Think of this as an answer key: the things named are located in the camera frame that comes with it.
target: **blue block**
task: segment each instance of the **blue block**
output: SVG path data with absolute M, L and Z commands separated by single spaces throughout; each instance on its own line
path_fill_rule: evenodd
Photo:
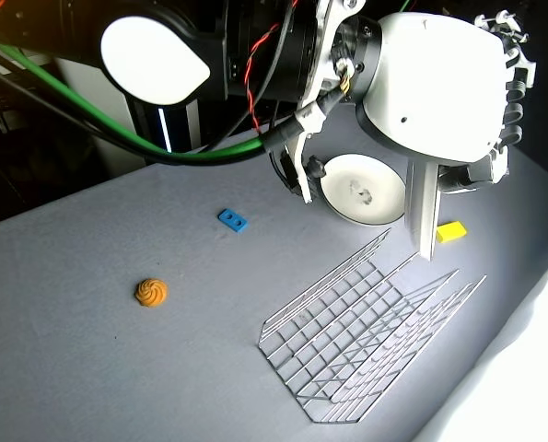
M 230 209 L 225 209 L 222 214 L 218 216 L 218 219 L 237 233 L 242 232 L 245 227 L 249 225 L 249 222 L 245 218 L 237 215 Z

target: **robotic hand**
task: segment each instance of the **robotic hand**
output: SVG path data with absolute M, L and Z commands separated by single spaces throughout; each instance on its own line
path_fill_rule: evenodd
M 440 194 L 507 174 L 508 147 L 521 138 L 517 101 L 535 75 L 520 48 L 528 35 L 507 11 L 473 24 L 421 13 L 376 22 L 358 15 L 365 2 L 288 3 L 274 72 L 254 74 L 267 79 L 265 98 L 298 111 L 261 139 L 266 150 L 285 147 L 285 169 L 309 203 L 305 142 L 338 102 L 355 104 L 370 137 L 410 158 L 405 221 L 430 259 Z M 240 66 L 282 9 L 275 0 L 101 3 L 0 0 L 0 41 L 98 66 L 147 103 L 225 100 L 246 94 Z

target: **white bowl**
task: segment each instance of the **white bowl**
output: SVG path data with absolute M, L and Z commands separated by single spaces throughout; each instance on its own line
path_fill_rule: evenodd
M 364 155 L 341 155 L 325 165 L 321 189 L 340 216 L 363 226 L 389 224 L 404 215 L 404 182 L 389 166 Z

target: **table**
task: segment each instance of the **table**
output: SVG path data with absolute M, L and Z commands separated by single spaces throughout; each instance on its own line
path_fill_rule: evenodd
M 368 152 L 402 175 L 350 107 L 307 153 Z M 358 425 L 315 425 L 256 342 L 262 322 L 384 228 L 290 195 L 265 157 L 153 166 L 0 223 L 0 441 L 406 441 L 548 268 L 548 175 L 512 149 L 511 175 L 446 196 L 469 236 L 417 261 L 407 284 L 454 268 L 488 279 Z M 250 221 L 241 234 L 216 215 Z M 385 262 L 412 251 L 402 219 Z M 169 284 L 142 308 L 136 283 Z

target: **metal wire rack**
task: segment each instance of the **metal wire rack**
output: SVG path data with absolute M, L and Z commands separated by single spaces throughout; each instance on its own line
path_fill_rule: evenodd
M 259 348 L 313 422 L 359 422 L 449 321 L 482 278 L 449 297 L 458 270 L 403 295 L 371 258 L 382 233 L 262 327 Z

